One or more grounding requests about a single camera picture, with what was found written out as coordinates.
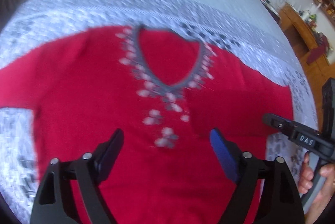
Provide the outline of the person right hand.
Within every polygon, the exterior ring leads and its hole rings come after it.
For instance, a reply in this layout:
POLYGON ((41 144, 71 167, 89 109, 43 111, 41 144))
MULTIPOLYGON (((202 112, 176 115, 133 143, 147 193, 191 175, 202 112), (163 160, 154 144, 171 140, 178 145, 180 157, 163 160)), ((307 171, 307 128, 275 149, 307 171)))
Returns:
MULTIPOLYGON (((334 164, 328 164, 320 169, 319 174, 325 178, 322 189, 314 198, 309 211, 305 214, 306 223, 315 223, 326 208, 330 199, 334 195, 334 164)), ((313 186, 313 170, 309 166, 309 154, 306 153, 300 171, 300 179, 298 181, 298 191, 306 194, 313 186)))

